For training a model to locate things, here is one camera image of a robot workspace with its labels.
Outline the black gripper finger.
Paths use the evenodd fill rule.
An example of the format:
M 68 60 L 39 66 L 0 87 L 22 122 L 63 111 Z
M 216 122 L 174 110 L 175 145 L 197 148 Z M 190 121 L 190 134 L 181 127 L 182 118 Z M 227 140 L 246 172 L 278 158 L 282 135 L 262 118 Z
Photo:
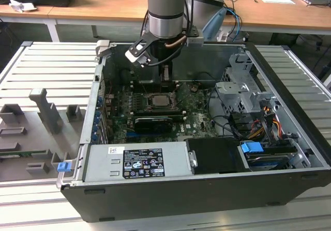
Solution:
M 168 92 L 173 84 L 172 82 L 173 63 L 167 62 L 159 65 L 160 91 Z

